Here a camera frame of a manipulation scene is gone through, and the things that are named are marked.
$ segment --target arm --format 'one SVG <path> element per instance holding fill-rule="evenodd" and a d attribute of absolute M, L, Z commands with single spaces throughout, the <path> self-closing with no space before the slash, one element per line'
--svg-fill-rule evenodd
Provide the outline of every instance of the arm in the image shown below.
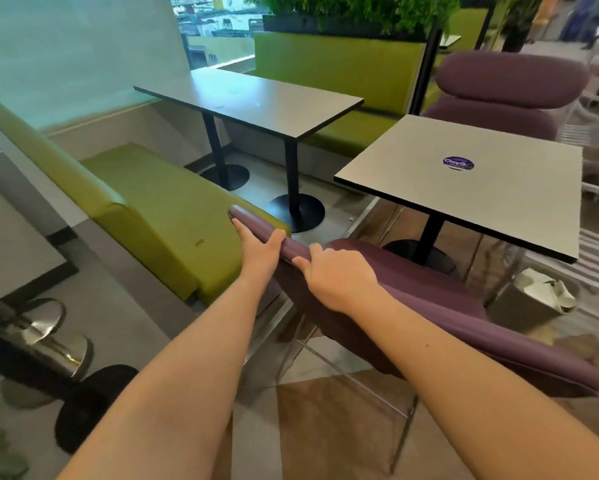
<path fill-rule="evenodd" d="M 255 312 L 286 234 L 267 244 L 233 220 L 239 278 L 127 386 L 59 480 L 209 479 Z"/>
<path fill-rule="evenodd" d="M 550 398 L 392 298 L 358 252 L 311 257 L 293 260 L 311 292 L 391 359 L 477 479 L 599 480 L 599 438 Z"/>

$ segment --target purple sticker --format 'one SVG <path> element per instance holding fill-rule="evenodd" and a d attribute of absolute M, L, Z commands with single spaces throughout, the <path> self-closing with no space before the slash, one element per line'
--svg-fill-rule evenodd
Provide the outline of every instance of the purple sticker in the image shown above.
<path fill-rule="evenodd" d="M 444 164 L 454 170 L 472 170 L 475 165 L 471 160 L 462 157 L 448 157 L 444 159 Z"/>

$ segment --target forearm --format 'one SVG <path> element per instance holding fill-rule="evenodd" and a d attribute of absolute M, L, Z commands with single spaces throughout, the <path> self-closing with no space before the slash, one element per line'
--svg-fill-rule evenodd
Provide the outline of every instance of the forearm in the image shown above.
<path fill-rule="evenodd" d="M 210 478 L 266 283 L 240 276 L 124 390 L 61 478 Z"/>
<path fill-rule="evenodd" d="M 353 319 L 413 384 L 476 478 L 599 479 L 599 438 L 378 287 Z"/>

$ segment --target black round base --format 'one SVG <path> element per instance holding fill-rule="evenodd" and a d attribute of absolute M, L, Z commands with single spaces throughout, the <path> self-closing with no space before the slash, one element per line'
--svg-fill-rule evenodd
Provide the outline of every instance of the black round base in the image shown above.
<path fill-rule="evenodd" d="M 419 241 L 416 241 L 415 239 L 401 239 L 400 241 L 389 242 L 385 246 L 382 246 L 382 248 L 400 257 L 411 260 L 418 242 Z M 461 279 L 460 272 L 453 260 L 438 248 L 433 248 L 431 250 L 424 266 L 439 271 L 440 273 L 444 273 L 452 278 Z"/>
<path fill-rule="evenodd" d="M 75 389 L 65 400 L 55 421 L 57 446 L 66 453 L 76 452 L 138 372 L 129 365 L 110 365 L 81 381 L 80 385 L 86 387 Z"/>
<path fill-rule="evenodd" d="M 219 181 L 219 174 L 217 173 L 217 167 L 214 166 L 208 170 L 204 170 L 200 175 L 206 180 L 210 180 L 214 184 L 225 188 L 226 190 L 239 189 L 242 185 L 248 182 L 251 178 L 251 174 L 245 166 L 241 165 L 226 165 L 226 172 L 228 173 L 228 185 L 224 187 Z"/>
<path fill-rule="evenodd" d="M 304 232 L 319 226 L 327 212 L 317 198 L 306 194 L 299 194 L 299 214 L 290 213 L 288 194 L 274 198 L 264 210 L 287 223 L 293 232 Z"/>

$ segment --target left hand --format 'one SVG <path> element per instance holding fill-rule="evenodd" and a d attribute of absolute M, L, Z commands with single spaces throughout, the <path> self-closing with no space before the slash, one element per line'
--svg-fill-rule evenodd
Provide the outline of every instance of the left hand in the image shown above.
<path fill-rule="evenodd" d="M 249 279 L 261 278 L 266 283 L 272 277 L 279 261 L 281 243 L 286 239 L 282 229 L 275 229 L 265 244 L 237 219 L 231 219 L 242 241 L 242 273 Z"/>

